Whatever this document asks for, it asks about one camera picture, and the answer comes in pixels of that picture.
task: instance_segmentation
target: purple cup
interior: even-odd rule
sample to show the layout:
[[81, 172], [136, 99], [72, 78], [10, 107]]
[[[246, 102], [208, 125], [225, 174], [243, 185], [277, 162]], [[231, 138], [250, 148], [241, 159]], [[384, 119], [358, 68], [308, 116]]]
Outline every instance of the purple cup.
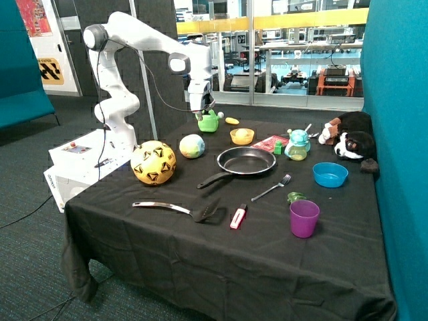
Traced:
[[290, 223], [292, 233], [301, 238], [310, 237], [320, 214], [320, 208], [314, 202], [300, 199], [290, 205]]

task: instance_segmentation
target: blue chair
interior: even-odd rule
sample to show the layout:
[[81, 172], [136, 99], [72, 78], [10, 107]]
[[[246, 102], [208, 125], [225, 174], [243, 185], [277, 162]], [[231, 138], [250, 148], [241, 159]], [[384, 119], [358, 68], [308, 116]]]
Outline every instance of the blue chair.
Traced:
[[0, 128], [55, 115], [15, 0], [0, 1], [0, 43]]
[[428, 320], [426, 12], [427, 1], [371, 1], [361, 57], [397, 321]]

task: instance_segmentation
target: yellow bowl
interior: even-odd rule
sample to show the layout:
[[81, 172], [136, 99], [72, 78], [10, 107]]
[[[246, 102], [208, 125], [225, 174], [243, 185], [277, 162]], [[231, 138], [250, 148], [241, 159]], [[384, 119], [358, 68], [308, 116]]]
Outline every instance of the yellow bowl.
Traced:
[[237, 128], [230, 132], [232, 142], [236, 145], [247, 145], [253, 141], [254, 130], [248, 128]]

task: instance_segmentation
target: glass wall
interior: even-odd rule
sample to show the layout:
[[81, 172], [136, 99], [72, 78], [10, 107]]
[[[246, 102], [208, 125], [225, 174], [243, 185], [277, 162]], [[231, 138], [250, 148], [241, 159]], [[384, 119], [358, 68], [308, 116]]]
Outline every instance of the glass wall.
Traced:
[[360, 110], [369, 2], [175, 0], [175, 7], [180, 41], [211, 46], [217, 102]]

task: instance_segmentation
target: frying pan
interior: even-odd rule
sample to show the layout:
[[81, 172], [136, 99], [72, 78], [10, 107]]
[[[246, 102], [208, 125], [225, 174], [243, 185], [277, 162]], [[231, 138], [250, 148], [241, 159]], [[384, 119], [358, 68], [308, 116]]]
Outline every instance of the frying pan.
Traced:
[[276, 164], [275, 156], [262, 149], [243, 146], [225, 150], [217, 157], [217, 164], [224, 172], [215, 174], [201, 184], [203, 189], [214, 182], [233, 175], [256, 175], [270, 170]]

